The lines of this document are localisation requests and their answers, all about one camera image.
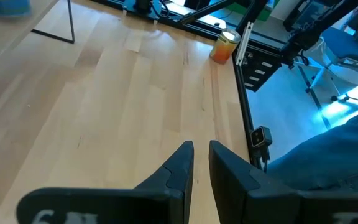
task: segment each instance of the green object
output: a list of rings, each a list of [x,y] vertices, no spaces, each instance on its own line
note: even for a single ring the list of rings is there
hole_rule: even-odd
[[[29,0],[0,0],[0,16],[2,17],[26,16],[30,14],[30,11]]]
[[[280,0],[274,0],[274,7],[276,7],[276,5],[278,4]],[[244,15],[247,11],[246,7],[243,7],[237,3],[231,4],[230,6],[228,6],[226,9],[229,9],[231,11],[237,12],[239,14]],[[267,18],[269,18],[270,14],[272,12],[270,10],[264,9],[262,10],[262,12],[260,12],[259,16],[258,16],[258,20],[260,21],[266,21]]]

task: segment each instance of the chair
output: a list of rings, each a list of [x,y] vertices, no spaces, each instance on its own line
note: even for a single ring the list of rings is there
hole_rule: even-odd
[[[310,90],[319,82],[323,77],[324,73],[327,71],[333,81],[334,72],[329,69],[331,65],[338,65],[345,68],[350,68],[358,72],[358,40],[355,39],[352,35],[344,32],[342,30],[335,29],[333,27],[328,28],[322,33],[322,38],[325,43],[325,55],[329,59],[329,62],[320,65],[318,63],[311,63],[310,66],[319,68],[319,72],[312,77],[313,82],[309,88],[306,89],[306,92],[309,93]],[[339,90],[336,88],[334,82],[332,82],[337,95],[332,96],[331,100],[338,100],[338,96],[341,95]]]

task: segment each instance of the wooden table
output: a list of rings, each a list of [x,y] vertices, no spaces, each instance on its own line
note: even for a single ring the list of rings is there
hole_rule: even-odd
[[[0,58],[11,50],[39,23],[58,0],[31,0],[32,14],[27,17],[0,18]]]
[[[66,31],[66,6],[37,28]],[[0,60],[0,224],[40,187],[131,189],[185,140],[190,223],[218,224],[209,141],[248,157],[232,63],[209,59],[212,40],[89,0],[72,6],[76,44],[31,34]]]

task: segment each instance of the denim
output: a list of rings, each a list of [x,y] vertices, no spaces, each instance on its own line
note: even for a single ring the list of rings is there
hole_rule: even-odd
[[[298,190],[358,190],[358,116],[301,143],[267,173]]]

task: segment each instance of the black stand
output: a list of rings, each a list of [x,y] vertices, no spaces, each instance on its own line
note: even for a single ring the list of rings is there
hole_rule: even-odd
[[[35,33],[35,34],[40,34],[40,35],[44,35],[46,37],[50,37],[56,40],[61,40],[63,42],[69,43],[69,44],[74,44],[75,42],[75,36],[74,36],[74,26],[73,26],[73,14],[71,13],[71,0],[67,0],[67,5],[68,5],[68,16],[70,17],[70,27],[71,27],[71,40],[63,38],[63,37],[59,37],[53,34],[49,34],[40,30],[36,30],[33,29],[31,32]]]

